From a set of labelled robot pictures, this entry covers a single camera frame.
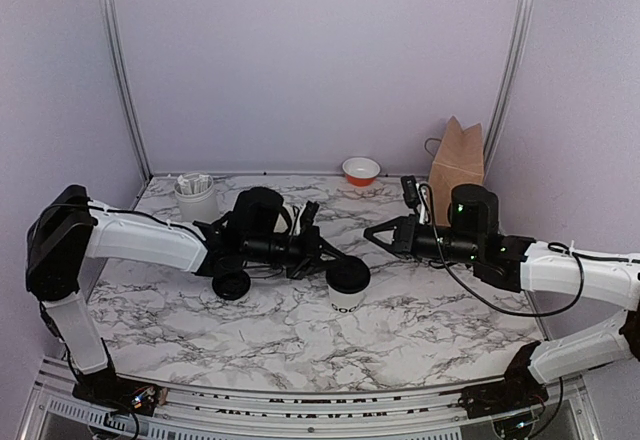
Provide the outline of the brown paper bag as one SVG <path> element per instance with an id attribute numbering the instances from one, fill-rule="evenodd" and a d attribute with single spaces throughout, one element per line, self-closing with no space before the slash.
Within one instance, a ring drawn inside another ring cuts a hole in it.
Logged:
<path id="1" fill-rule="evenodd" d="M 481 185 L 484 181 L 482 125 L 463 128 L 452 116 L 445 128 L 429 173 L 433 192 L 433 214 L 437 226 L 448 226 L 451 192 L 461 184 Z"/>

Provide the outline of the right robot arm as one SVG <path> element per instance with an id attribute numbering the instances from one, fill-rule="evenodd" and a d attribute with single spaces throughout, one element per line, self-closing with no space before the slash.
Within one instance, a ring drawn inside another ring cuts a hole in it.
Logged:
<path id="1" fill-rule="evenodd" d="M 453 188 L 449 223 L 435 222 L 428 184 L 401 179 L 404 202 L 412 209 L 368 227 L 364 237 L 397 258 L 438 261 L 471 268 L 479 281 L 512 293 L 548 292 L 570 296 L 553 310 L 560 315 L 583 298 L 618 306 L 609 319 L 556 340 L 522 346 L 501 380 L 466 387 L 459 398 L 470 418 L 531 407 L 548 399 L 548 384 L 617 361 L 639 356 L 639 257 L 579 250 L 560 242 L 504 235 L 498 196 L 482 185 Z"/>

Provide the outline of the black plastic cup lid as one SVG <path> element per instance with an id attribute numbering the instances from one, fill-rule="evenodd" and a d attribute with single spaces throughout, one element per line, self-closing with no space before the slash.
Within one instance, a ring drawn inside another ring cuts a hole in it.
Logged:
<path id="1" fill-rule="evenodd" d="M 339 271 L 332 270 L 326 272 L 326 282 L 337 282 L 337 283 L 368 283 L 371 281 L 371 273 L 368 267 L 368 272 L 347 272 L 347 271 Z"/>

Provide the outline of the white paper cup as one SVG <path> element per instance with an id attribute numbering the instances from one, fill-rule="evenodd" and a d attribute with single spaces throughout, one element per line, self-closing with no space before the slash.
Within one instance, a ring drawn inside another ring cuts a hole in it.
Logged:
<path id="1" fill-rule="evenodd" d="M 329 303 L 338 313 L 352 313 L 361 305 L 368 283 L 328 283 Z"/>

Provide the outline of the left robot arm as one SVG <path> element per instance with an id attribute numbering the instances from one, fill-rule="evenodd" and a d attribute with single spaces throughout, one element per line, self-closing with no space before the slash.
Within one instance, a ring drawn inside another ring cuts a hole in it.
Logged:
<path id="1" fill-rule="evenodd" d="M 120 376 L 89 315 L 79 274 L 87 259 L 118 259 L 208 277 L 214 293 L 235 301 L 251 287 L 251 264 L 282 271 L 290 280 L 324 274 L 329 290 L 357 306 L 371 273 L 359 258 L 327 242 L 309 201 L 296 213 L 266 187 L 240 192 L 233 208 L 206 223 L 170 222 L 93 201 L 71 185 L 47 206 L 27 233 L 26 289 L 64 345 L 76 379 L 74 397 L 149 415 L 162 387 Z"/>

